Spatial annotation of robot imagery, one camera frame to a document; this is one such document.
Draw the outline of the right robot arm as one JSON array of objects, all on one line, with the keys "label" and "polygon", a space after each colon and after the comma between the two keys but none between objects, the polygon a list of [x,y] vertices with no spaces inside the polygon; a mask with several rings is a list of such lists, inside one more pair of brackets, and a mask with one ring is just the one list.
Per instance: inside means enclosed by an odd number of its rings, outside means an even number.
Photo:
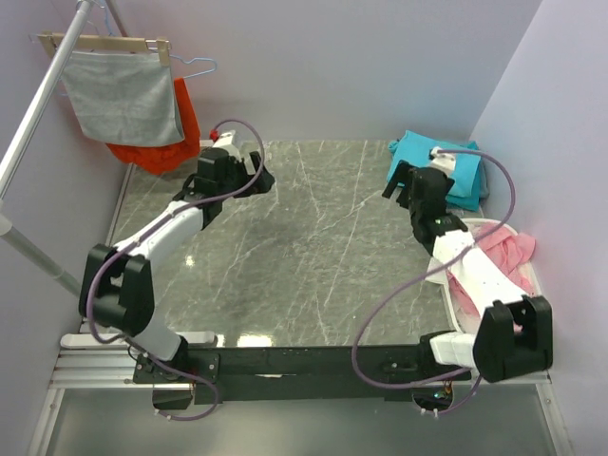
[{"label": "right robot arm", "polygon": [[478,247],[473,233],[447,210],[454,181],[434,163],[416,167],[400,161],[383,195],[400,194],[416,240],[445,265],[481,318],[478,330],[443,332],[423,339],[418,371],[437,379],[450,366],[475,369],[490,383],[546,371],[553,365],[552,308],[514,284]]}]

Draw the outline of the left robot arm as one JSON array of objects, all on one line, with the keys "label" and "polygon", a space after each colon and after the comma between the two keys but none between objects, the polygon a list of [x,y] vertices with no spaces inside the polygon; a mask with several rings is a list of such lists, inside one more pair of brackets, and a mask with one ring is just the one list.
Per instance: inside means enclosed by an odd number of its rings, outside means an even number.
[{"label": "left robot arm", "polygon": [[98,244],[89,251],[80,315],[93,329],[115,329],[121,338],[156,359],[156,370],[167,381],[183,379],[190,369],[188,343],[157,315],[153,274],[220,214],[225,200],[266,194],[274,183],[262,150],[244,160],[225,146],[203,149],[196,172],[158,216],[131,237],[113,246]]}]

